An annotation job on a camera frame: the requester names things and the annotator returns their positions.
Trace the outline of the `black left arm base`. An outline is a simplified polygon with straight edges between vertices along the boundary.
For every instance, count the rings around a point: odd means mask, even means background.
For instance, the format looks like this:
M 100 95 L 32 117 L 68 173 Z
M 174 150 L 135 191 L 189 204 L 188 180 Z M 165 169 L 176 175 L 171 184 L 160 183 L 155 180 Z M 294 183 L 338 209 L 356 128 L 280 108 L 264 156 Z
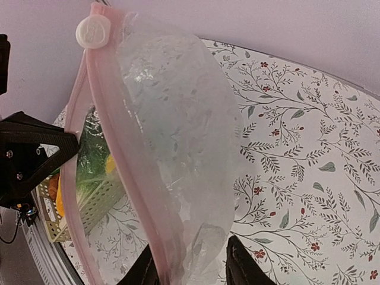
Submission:
M 21 224 L 25 223 L 27 227 L 31 227 L 32 225 L 34 225 L 35 219 L 38 214 L 37 207 L 30 206 L 29 204 L 17 204 L 15 207 L 12 207 L 12 209 L 18 213 L 17 220 L 15 223 L 14 234 L 10 240 L 6 240 L 3 237 L 1 237 L 1 242 L 7 245 L 10 245 L 15 241 Z

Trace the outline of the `clear pink zip top bag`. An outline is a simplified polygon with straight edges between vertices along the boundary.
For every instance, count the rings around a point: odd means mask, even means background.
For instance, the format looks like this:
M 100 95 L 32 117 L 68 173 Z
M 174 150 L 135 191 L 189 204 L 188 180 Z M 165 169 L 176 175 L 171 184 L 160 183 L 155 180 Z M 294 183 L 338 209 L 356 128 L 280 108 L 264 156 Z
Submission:
M 243 119 L 214 56 L 193 34 L 93 3 L 65 130 L 95 108 L 161 284 L 215 284 L 235 216 Z

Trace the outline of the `aluminium front rail frame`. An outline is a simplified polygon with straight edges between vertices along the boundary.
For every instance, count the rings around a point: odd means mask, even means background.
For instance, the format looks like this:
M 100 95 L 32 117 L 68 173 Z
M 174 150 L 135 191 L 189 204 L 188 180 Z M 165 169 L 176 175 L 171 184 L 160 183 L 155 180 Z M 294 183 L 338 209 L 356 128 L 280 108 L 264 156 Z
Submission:
M 42 211 L 17 226 L 18 212 L 1 208 L 1 284 L 83 284 L 59 243 L 50 243 Z

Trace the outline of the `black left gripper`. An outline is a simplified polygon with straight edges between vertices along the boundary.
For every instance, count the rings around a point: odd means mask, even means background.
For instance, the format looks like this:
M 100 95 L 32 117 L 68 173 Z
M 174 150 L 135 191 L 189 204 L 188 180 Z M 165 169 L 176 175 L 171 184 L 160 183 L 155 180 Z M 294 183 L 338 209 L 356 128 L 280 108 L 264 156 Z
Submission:
M 0 91 L 7 92 L 11 45 L 0 36 Z M 24 112 L 1 120 L 1 206 L 25 203 L 30 192 L 79 151 L 74 134 Z

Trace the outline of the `orange yellow mango toy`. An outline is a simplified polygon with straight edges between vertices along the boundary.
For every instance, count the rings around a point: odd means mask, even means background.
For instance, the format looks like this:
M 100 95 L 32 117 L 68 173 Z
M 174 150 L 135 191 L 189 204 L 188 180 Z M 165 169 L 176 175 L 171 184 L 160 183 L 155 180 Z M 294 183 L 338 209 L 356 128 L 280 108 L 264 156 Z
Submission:
M 90 160 L 87 157 L 80 160 L 77 170 L 76 197 L 79 206 L 84 204 L 87 199 L 98 186 L 104 181 L 106 175 L 110 174 L 116 168 L 113 157 L 108 154 L 104 158 Z M 56 203 L 58 214 L 63 217 L 65 215 L 64 204 L 62 199 L 61 187 L 61 171 L 56 169 L 49 179 L 48 193 L 52 200 Z

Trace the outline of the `beige perforated plastic basket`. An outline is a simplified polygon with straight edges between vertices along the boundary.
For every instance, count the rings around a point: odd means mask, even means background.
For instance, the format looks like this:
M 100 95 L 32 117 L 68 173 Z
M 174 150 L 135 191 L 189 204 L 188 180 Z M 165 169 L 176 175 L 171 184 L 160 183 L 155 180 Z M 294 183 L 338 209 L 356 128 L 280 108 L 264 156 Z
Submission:
M 107 212 L 125 195 L 119 180 L 105 179 L 96 183 L 94 192 L 78 204 L 84 231 L 88 234 Z M 49 178 L 36 187 L 39 211 L 50 242 L 71 240 L 67 223 L 49 195 Z

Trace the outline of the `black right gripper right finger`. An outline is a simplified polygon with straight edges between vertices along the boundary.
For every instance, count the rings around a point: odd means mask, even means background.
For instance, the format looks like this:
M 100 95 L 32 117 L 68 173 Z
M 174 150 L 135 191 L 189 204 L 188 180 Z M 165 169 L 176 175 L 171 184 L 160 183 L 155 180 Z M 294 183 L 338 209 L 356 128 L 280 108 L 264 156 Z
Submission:
M 260 269 L 237 236 L 229 237 L 226 254 L 226 284 L 275 285 L 275 282 Z

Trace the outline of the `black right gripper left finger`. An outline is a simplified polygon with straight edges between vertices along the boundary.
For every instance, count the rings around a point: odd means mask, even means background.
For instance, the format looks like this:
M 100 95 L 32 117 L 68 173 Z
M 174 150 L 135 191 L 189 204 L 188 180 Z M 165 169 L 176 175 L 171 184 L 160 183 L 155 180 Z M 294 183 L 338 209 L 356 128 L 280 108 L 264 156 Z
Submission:
M 118 285 L 159 285 L 160 280 L 149 246 L 146 246 Z

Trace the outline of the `floral white table mat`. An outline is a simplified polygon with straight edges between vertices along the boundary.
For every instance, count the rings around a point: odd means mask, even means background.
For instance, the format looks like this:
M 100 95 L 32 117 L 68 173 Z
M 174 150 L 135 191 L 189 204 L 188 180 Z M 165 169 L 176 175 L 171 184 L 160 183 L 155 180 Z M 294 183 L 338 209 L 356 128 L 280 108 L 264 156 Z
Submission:
M 205 45 L 244 117 L 232 233 L 277 284 L 378 284 L 379 101 L 273 56 Z

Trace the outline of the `green bok choy toy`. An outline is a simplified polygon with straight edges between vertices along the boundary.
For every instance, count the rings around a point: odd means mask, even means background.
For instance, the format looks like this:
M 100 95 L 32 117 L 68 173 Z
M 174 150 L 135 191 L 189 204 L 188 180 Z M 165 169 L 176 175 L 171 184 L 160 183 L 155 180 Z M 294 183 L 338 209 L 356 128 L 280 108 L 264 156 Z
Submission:
M 78 192 L 93 192 L 106 177 L 106 160 L 110 154 L 97 110 L 89 108 L 80 137 L 76 183 Z

